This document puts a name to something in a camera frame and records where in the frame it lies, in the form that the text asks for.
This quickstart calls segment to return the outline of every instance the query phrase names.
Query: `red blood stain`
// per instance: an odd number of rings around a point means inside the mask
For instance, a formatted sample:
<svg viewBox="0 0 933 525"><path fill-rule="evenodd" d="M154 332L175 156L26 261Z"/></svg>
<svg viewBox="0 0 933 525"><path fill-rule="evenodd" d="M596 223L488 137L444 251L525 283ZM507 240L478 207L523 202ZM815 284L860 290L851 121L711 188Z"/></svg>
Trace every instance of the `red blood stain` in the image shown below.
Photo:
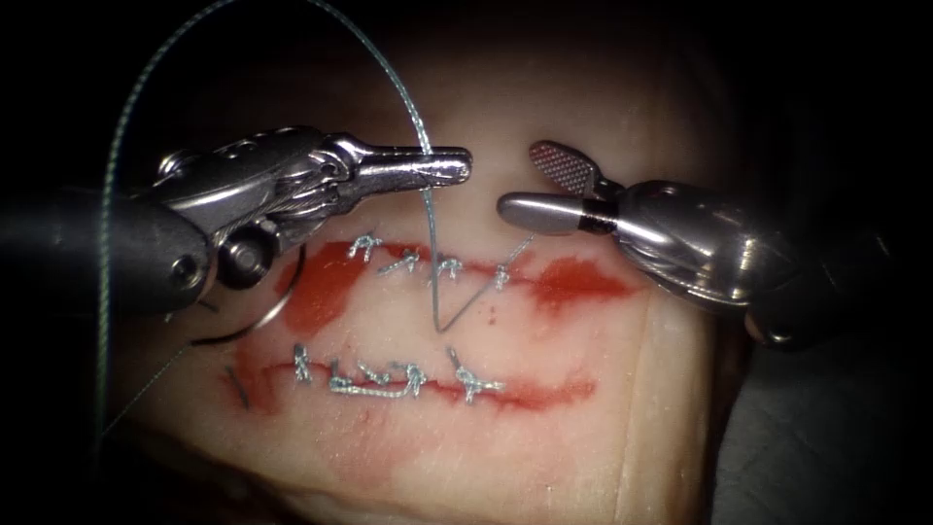
<svg viewBox="0 0 933 525"><path fill-rule="evenodd" d="M617 279L603 275L593 261L576 257L557 259L549 264L531 287L538 311L557 316L561 310L584 299L625 298L635 290Z"/></svg>
<svg viewBox="0 0 933 525"><path fill-rule="evenodd" d="M360 254L352 259L347 258L349 247L349 242L328 243L306 262L305 271L281 314L281 320L292 333L300 334L303 338L313 337L345 312L350 290L366 270ZM385 250L398 259L405 250L418 253L421 261L431 256L427 247L418 244L384 244L376 249ZM626 298L637 291L617 279L603 275L595 262L581 261L576 257L557 259L537 278L530 278L524 268L532 259L532 252L525 252L510 265L509 285L526 288L536 302L536 310L552 317L558 317L564 307L581 300ZM489 277L495 275L497 270L496 264L487 262L464 262L464 267L467 271ZM277 284L280 292L288 286L293 272L294 268L287 268L283 272ZM495 307L490 309L490 313L495 314ZM491 315L489 325L495 323L496 318ZM258 337L253 334L238 343L233 371L239 387L249 399L250 409L261 414L274 414L280 407L272 388L272 378L277 373L294 373L294 364L291 360L281 362L280 357L271 356L267 349L263 351L262 341ZM329 375L329 364L314 366L325 376ZM229 387L232 402L242 406L237 384L229 374L224 374L223 378ZM404 388L404 385L405 381L397 381L382 388ZM565 384L556 387L544 387L521 378L511 379L507 385L502 392L487 392L480 397L501 407L542 411L556 405L585 401L596 390L593 380L580 378L569 378ZM430 381L422 388L454 401L461 398L464 392L463 385L459 383L444 386Z"/></svg>
<svg viewBox="0 0 933 525"><path fill-rule="evenodd" d="M347 308L347 296L363 275L361 254L347 258L349 242L331 242L306 262L282 319L294 333L312 337ZM285 291L293 271L286 269L278 288Z"/></svg>

